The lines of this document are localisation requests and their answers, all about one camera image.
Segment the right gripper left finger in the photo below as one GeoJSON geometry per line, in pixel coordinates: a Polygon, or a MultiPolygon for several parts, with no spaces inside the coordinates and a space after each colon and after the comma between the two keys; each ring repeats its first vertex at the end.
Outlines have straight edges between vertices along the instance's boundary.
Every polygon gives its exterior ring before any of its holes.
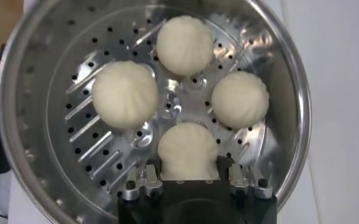
{"type": "Polygon", "coordinates": [[[163,181],[160,177],[161,160],[152,158],[139,170],[131,165],[126,172],[126,181],[123,187],[123,200],[135,201],[140,197],[141,189],[148,198],[159,198],[163,192],[163,181]]]}

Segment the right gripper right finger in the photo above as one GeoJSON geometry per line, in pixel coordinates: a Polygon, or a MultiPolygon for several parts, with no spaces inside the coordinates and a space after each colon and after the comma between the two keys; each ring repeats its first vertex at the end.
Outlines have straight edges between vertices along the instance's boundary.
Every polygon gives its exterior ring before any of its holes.
{"type": "Polygon", "coordinates": [[[232,158],[219,156],[217,168],[219,179],[228,181],[233,195],[250,189],[257,198],[272,198],[272,186],[257,166],[241,167],[232,158]]]}

